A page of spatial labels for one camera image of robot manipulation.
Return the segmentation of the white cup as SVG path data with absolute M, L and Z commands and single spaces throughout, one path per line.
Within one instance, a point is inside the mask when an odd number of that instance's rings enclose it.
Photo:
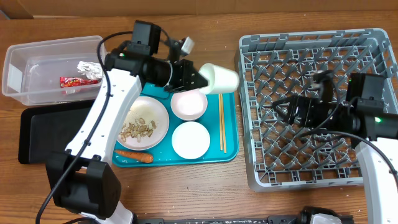
M 206 87 L 199 91 L 205 95 L 232 93 L 239 86 L 239 75 L 230 69 L 206 63 L 199 69 L 199 74 L 208 81 Z

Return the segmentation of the pink bowl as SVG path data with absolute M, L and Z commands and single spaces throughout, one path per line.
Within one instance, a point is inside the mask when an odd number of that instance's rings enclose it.
M 193 121 L 205 113 L 208 100 L 199 90 L 190 90 L 173 94 L 170 105 L 176 117 Z

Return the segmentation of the white dinner plate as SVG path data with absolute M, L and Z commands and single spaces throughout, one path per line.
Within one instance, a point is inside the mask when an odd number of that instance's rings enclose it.
M 169 114 L 165 106 L 158 100 L 148 97 L 140 96 L 131 106 L 127 116 L 124 120 L 132 122 L 134 119 L 144 118 L 145 120 L 154 120 L 157 124 L 157 129 L 154 130 L 153 135 L 141 138 L 138 142 L 136 138 L 127 138 L 126 142 L 122 142 L 118 135 L 117 141 L 122 146 L 134 150 L 143 151 L 156 146 L 163 140 L 167 131 L 169 130 Z

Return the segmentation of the white bowl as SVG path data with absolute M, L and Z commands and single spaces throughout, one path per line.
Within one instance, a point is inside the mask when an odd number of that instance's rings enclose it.
M 210 134 L 204 125 L 188 121 L 179 125 L 172 134 L 172 147 L 184 159 L 198 159 L 210 147 Z

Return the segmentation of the wooden chopstick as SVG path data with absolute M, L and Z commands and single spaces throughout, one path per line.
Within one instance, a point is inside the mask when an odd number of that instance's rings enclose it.
M 220 144 L 221 150 L 226 154 L 226 134 L 225 134 L 225 121 L 224 121 L 224 104 L 223 95 L 219 94 L 219 116 L 220 116 Z
M 218 95 L 218 101 L 219 101 L 219 127 L 220 127 L 220 150 L 224 151 L 224 141 L 223 141 L 223 136 L 224 136 L 224 127 L 223 127 L 223 96 L 222 94 Z

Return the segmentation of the foil ball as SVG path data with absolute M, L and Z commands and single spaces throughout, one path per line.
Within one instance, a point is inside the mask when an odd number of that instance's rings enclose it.
M 77 69 L 79 73 L 89 80 L 100 80 L 103 77 L 101 65 L 96 62 L 79 61 Z

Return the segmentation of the red snack wrapper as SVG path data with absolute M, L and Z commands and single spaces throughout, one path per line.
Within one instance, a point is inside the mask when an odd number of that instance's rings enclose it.
M 98 80 L 86 80 L 77 77 L 60 77 L 60 87 L 61 88 L 70 88 L 75 86 L 84 86 L 84 85 L 94 85 L 98 84 Z

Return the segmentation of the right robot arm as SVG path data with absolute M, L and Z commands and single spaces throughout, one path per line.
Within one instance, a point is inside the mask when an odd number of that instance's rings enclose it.
M 340 98 L 333 72 L 312 75 L 318 98 L 292 95 L 273 102 L 283 122 L 308 128 L 302 136 L 349 138 L 363 175 L 370 223 L 397 223 L 397 115 L 384 112 L 385 78 L 352 73 Z

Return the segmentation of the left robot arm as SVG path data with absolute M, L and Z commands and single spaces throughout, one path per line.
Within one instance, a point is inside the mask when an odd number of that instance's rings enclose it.
M 120 201 L 121 183 L 111 168 L 114 145 L 124 118 L 148 83 L 169 93 L 207 86 L 193 62 L 191 38 L 167 37 L 165 59 L 155 58 L 165 31 L 136 21 L 131 38 L 108 54 L 98 53 L 103 73 L 100 91 L 75 137 L 46 163 L 50 192 L 46 200 L 77 213 L 89 223 L 134 223 L 136 216 Z

